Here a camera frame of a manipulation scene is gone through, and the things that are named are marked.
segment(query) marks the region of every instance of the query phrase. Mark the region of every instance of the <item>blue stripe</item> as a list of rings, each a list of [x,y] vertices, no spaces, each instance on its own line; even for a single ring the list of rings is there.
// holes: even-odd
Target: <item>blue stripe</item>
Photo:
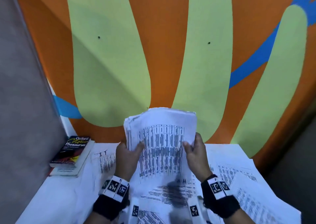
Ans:
[[[293,0],[291,5],[296,4],[301,6],[307,15],[307,25],[313,25],[316,23],[316,1],[312,3],[309,1],[310,0]],[[229,88],[238,84],[242,79],[249,76],[253,71],[257,70],[261,65],[269,60],[279,25],[280,23],[278,23],[272,34],[263,42],[254,54],[231,73]]]
[[[69,117],[69,118],[76,118],[76,119],[82,118],[76,106],[70,104],[69,102],[55,95],[53,95],[53,97],[54,97],[59,115],[64,116],[64,117]]]

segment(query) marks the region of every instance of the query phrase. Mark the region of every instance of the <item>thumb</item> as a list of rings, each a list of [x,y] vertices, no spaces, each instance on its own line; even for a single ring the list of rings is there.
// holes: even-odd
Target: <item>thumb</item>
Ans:
[[[141,141],[140,143],[137,144],[134,152],[140,156],[141,152],[144,150],[145,144]]]
[[[192,153],[192,147],[191,145],[187,142],[187,141],[184,141],[182,143],[183,147],[184,147],[184,150],[185,150],[185,153],[188,155],[189,153]]]

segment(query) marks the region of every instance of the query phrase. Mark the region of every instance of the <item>black wristband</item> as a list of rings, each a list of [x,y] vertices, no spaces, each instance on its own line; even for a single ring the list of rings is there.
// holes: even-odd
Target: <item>black wristband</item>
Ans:
[[[113,176],[105,181],[99,192],[99,197],[93,204],[92,211],[113,221],[128,205],[129,183]]]
[[[240,209],[239,202],[231,194],[227,184],[216,175],[201,183],[204,205],[221,218],[231,217]]]

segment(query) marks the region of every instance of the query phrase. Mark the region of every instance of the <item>book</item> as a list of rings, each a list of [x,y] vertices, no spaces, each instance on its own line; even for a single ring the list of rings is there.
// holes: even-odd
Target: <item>book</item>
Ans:
[[[83,150],[87,146],[90,137],[71,136],[60,151],[55,155],[49,163],[51,167],[59,168],[76,168],[76,164],[80,159],[86,159],[82,155]]]
[[[50,172],[49,176],[62,176],[62,177],[78,177],[83,169],[84,169],[84,165],[86,163],[86,160],[88,158],[88,155],[92,149],[94,145],[94,141],[90,140],[85,149],[82,151],[81,156],[85,157],[85,158],[80,158],[78,159],[76,166],[77,167],[72,167],[72,168],[58,168],[55,167],[53,168],[53,170]]]

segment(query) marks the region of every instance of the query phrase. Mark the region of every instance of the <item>left hand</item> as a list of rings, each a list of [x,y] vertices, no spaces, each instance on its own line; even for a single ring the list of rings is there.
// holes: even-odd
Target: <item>left hand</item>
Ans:
[[[126,143],[121,142],[116,148],[116,168],[114,175],[129,182],[136,171],[137,162],[144,147],[144,143],[140,142],[134,151],[130,151],[127,149]]]

